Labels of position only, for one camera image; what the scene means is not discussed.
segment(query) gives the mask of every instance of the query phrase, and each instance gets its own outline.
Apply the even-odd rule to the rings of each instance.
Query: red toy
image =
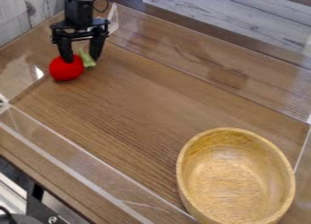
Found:
[[[83,59],[74,55],[74,63],[66,63],[63,58],[56,57],[50,64],[50,74],[56,81],[70,81],[80,77],[84,72]]]

